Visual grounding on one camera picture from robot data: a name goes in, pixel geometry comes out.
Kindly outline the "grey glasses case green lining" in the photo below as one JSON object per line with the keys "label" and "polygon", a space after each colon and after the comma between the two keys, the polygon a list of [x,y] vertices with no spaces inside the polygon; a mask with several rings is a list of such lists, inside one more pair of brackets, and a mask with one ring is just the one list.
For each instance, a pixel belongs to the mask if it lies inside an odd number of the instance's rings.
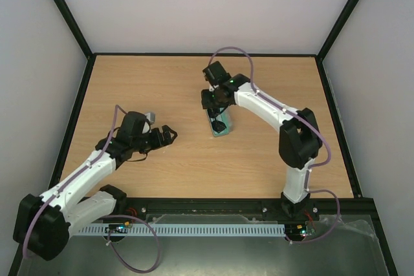
{"label": "grey glasses case green lining", "polygon": [[233,124],[228,110],[229,106],[206,110],[213,137],[217,138],[231,133]]}

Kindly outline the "black sunglasses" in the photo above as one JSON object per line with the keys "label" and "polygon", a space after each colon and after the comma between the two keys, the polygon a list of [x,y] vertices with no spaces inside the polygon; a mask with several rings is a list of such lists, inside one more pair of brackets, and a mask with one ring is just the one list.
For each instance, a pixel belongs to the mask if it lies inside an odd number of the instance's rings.
{"label": "black sunglasses", "polygon": [[210,108],[207,110],[210,125],[214,134],[221,134],[223,131],[227,130],[226,123],[218,119],[223,112],[224,108]]}

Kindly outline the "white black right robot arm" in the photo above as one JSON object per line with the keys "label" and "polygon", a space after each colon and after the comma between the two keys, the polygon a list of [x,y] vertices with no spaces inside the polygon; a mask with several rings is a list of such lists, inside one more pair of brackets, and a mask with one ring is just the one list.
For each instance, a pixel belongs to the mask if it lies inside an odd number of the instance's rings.
{"label": "white black right robot arm", "polygon": [[279,134],[279,155],[287,165],[281,208],[286,217],[298,218],[310,197],[309,174],[323,144],[314,113],[275,100],[247,76],[231,76],[218,61],[209,62],[202,72],[210,86],[201,91],[201,104],[214,135],[229,129],[224,112],[231,105],[254,113]]}

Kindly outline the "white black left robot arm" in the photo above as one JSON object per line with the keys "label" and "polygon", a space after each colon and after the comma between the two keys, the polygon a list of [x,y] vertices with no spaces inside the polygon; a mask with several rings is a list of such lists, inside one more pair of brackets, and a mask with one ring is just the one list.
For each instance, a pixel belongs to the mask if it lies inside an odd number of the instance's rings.
{"label": "white black left robot arm", "polygon": [[19,204],[13,239],[22,245],[23,256],[33,253],[44,260],[57,257],[69,239],[100,218],[120,217],[127,195],[106,185],[94,195],[86,194],[100,181],[131,161],[135,153],[171,145],[178,134],[168,125],[154,128],[154,114],[130,111],[120,126],[112,125],[106,137],[77,169],[38,196],[28,194]]}

